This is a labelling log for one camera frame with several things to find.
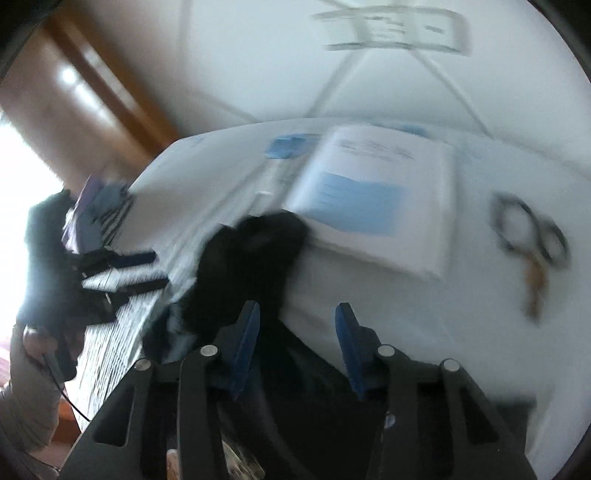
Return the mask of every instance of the black scissor handle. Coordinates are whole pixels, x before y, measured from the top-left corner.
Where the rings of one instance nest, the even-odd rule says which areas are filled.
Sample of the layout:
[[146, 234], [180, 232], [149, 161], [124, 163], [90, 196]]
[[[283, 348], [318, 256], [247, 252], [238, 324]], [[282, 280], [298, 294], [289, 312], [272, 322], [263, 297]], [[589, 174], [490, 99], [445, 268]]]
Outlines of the black scissor handle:
[[[569, 242], [552, 220], [540, 220], [538, 229], [536, 231], [536, 246], [540, 251], [542, 257], [554, 268], [565, 268], [570, 260]], [[556, 239], [560, 244], [560, 252], [552, 255], [548, 248], [548, 240], [550, 237]]]
[[[520, 254], [527, 253], [518, 245], [512, 244], [505, 236], [505, 214], [512, 208], [522, 209], [529, 217], [535, 236], [535, 247], [539, 250], [542, 257], [548, 264], [554, 268], [564, 268], [568, 265], [570, 259], [569, 242], [552, 220], [539, 219], [534, 211], [522, 199], [515, 195], [496, 194], [492, 203], [492, 227], [499, 236], [501, 246], [509, 251]], [[548, 248], [548, 240], [556, 239], [560, 245], [560, 252], [552, 254]]]

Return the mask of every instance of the white table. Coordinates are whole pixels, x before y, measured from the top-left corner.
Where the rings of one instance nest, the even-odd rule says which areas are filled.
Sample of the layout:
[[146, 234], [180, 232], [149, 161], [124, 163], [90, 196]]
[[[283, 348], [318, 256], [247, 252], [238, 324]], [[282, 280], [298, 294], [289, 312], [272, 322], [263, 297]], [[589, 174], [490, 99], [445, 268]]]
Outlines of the white table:
[[[115, 247], [154, 248], [174, 287], [194, 270], [219, 223], [248, 210], [277, 135], [321, 134], [343, 119], [246, 125], [180, 140], [131, 190], [137, 196]], [[400, 122], [374, 120], [384, 126]], [[556, 162], [472, 134], [426, 127], [456, 150], [457, 223], [443, 281], [424, 282], [318, 247], [302, 255], [283, 320], [318, 354], [343, 369], [334, 308], [348, 301], [359, 321], [410, 357], [456, 358], [490, 398], [535, 399], [527, 455], [540, 478], [553, 477], [591, 421], [591, 182]], [[555, 220], [573, 262], [550, 272], [541, 323], [523, 315], [524, 264], [498, 248], [489, 225], [494, 191], [517, 194]], [[72, 400], [93, 415], [139, 357], [141, 329], [156, 296], [132, 302], [117, 325], [87, 333]]]

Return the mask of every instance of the book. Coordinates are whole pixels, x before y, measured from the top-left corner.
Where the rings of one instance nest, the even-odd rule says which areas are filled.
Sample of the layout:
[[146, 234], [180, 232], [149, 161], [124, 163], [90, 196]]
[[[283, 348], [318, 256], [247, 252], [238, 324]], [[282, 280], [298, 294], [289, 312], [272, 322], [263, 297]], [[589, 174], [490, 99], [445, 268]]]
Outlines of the book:
[[450, 147], [388, 128], [337, 127], [320, 141], [283, 208], [328, 248], [442, 278], [454, 221]]

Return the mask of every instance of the stack of papers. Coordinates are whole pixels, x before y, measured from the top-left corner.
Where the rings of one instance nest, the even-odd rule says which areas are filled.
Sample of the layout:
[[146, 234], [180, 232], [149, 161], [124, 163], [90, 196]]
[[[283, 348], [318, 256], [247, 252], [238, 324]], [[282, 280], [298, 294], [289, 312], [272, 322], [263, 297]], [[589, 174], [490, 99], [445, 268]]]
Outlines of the stack of papers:
[[423, 278], [444, 276], [454, 222], [450, 147], [369, 125], [328, 133], [283, 208], [319, 243]]

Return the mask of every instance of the black cable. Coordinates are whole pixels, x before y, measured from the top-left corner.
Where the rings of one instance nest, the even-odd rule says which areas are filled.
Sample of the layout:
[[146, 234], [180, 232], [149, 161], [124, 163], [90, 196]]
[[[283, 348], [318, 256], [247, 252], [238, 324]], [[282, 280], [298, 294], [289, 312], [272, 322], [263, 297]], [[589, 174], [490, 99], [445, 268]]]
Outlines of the black cable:
[[43, 360], [45, 360], [45, 365], [47, 366], [47, 369], [49, 370], [49, 374], [51, 375], [51, 379], [53, 380], [53, 383], [55, 384], [55, 386], [57, 387], [57, 389], [61, 392], [61, 396], [64, 397], [66, 399], [66, 402], [68, 402], [70, 404], [70, 407], [72, 407], [74, 410], [76, 410], [80, 416], [85, 419], [88, 423], [90, 423], [90, 420], [88, 419], [88, 417], [86, 415], [84, 415], [79, 409], [78, 407], [76, 407], [68, 398], [68, 396], [66, 395], [65, 391], [63, 390], [63, 388], [60, 387], [60, 384], [57, 382], [55, 376], [53, 375], [53, 372], [51, 371], [51, 367], [49, 366], [49, 362], [47, 361], [47, 356], [43, 355]]

